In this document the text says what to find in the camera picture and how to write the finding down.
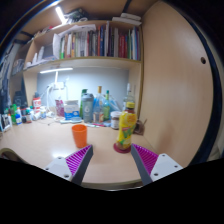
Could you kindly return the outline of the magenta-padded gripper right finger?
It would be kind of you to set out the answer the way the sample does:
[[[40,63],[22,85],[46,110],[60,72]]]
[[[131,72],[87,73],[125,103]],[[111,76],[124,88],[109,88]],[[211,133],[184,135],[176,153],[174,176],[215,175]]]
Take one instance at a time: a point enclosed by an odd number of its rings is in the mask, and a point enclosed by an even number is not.
[[[150,184],[182,169],[182,166],[165,153],[156,153],[139,146],[131,145],[134,158],[143,185]]]

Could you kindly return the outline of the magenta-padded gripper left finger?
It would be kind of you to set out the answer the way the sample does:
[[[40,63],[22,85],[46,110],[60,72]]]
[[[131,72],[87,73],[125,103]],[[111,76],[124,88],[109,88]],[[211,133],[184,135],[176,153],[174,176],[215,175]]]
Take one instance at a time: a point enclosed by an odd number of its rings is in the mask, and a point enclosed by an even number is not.
[[[76,185],[81,185],[92,156],[93,146],[88,145],[66,158],[61,156],[55,158],[44,170]]]

